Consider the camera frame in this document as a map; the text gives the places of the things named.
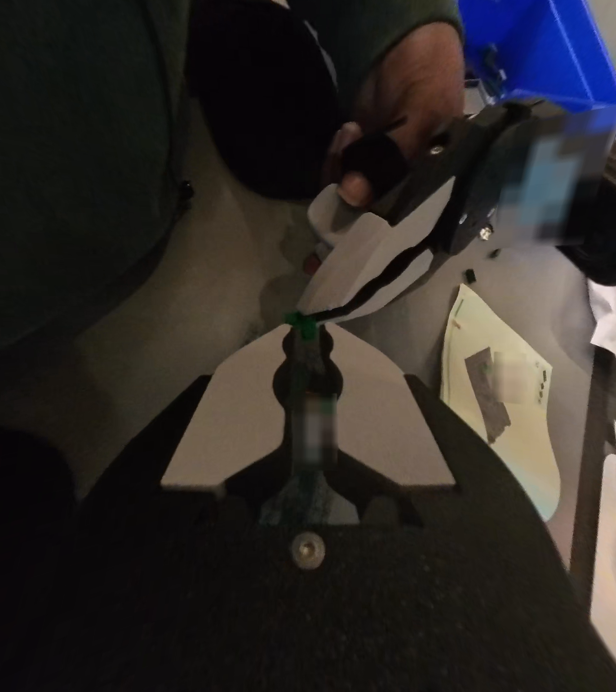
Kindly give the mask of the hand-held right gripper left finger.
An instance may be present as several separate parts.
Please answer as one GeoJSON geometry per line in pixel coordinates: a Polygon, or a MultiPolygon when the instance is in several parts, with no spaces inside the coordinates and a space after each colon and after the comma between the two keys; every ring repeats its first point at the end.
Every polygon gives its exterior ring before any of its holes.
{"type": "Polygon", "coordinates": [[[278,449],[285,413],[272,382],[285,361],[282,343],[289,331],[275,328],[216,368],[164,472],[162,488],[219,491],[233,475],[278,449]]]}

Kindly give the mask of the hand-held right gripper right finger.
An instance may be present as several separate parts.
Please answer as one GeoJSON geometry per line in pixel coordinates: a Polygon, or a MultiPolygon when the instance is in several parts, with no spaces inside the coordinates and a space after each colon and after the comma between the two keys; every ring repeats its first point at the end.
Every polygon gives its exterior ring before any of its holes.
{"type": "Polygon", "coordinates": [[[455,479],[404,372],[337,324],[327,324],[327,333],[331,361],[342,375],[339,450],[401,487],[453,487],[455,479]]]}

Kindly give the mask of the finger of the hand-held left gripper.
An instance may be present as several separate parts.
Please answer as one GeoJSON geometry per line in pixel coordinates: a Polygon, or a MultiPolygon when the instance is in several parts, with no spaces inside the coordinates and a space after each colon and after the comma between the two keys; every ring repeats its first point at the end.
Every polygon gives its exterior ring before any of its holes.
{"type": "Polygon", "coordinates": [[[427,239],[451,193],[452,181],[447,180],[404,220],[390,226],[373,212],[351,209],[336,184],[325,187],[307,212],[322,263],[299,299],[298,311],[308,316],[345,307],[401,253],[427,239]]]}
{"type": "Polygon", "coordinates": [[[433,263],[433,259],[433,253],[422,253],[413,260],[399,277],[376,291],[375,295],[364,305],[353,310],[346,316],[330,317],[329,322],[341,323],[354,320],[356,318],[368,316],[386,307],[428,272],[433,263]]]}

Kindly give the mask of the building instruction booklet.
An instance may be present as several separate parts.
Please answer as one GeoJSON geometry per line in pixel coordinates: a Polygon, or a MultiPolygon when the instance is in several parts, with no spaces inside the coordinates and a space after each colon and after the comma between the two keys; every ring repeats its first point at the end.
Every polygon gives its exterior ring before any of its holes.
{"type": "Polygon", "coordinates": [[[544,521],[558,507],[549,437],[552,366],[466,285],[443,340],[441,400],[503,461],[544,521]]]}

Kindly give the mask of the grey toy brick baseplate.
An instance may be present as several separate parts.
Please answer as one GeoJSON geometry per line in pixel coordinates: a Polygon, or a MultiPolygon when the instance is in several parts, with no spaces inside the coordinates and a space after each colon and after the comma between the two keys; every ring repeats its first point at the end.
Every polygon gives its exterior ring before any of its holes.
{"type": "Polygon", "coordinates": [[[342,375],[330,359],[333,342],[320,324],[315,337],[290,328],[286,360],[275,375],[275,393],[286,415],[289,478],[261,510],[266,525],[350,525],[355,505],[333,490],[326,473],[338,459],[337,402],[342,375]]]}

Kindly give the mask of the person's left forearm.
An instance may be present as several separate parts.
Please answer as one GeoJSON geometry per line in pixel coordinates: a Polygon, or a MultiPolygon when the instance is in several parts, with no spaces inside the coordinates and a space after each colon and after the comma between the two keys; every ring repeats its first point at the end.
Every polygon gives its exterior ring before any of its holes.
{"type": "Polygon", "coordinates": [[[288,7],[317,32],[346,111],[373,67],[409,33],[444,23],[464,39],[457,1],[288,1],[288,7]]]}

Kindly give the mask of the person's left hand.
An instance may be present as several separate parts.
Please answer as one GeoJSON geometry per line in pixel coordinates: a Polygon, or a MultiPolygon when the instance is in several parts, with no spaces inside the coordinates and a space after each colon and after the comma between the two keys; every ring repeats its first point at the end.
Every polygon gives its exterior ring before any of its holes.
{"type": "Polygon", "coordinates": [[[365,207],[375,199],[359,172],[342,174],[343,150],[392,125],[389,137],[411,162],[432,138],[463,113],[464,55],[457,30],[436,22],[411,31],[373,67],[355,99],[350,120],[337,131],[324,162],[326,184],[338,183],[341,199],[365,207]]]}

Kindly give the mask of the blue storage bin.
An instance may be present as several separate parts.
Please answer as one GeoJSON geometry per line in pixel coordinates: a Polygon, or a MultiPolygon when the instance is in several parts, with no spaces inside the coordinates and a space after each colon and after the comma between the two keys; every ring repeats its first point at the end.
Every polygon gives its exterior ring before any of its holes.
{"type": "Polygon", "coordinates": [[[494,100],[616,109],[616,70],[586,1],[459,1],[469,74],[494,100]]]}

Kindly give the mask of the person's dark green top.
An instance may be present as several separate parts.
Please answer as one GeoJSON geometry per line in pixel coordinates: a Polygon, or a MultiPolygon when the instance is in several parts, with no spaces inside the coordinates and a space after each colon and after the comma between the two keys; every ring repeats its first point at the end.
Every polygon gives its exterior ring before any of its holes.
{"type": "Polygon", "coordinates": [[[171,228],[191,1],[0,1],[0,350],[171,228]]]}

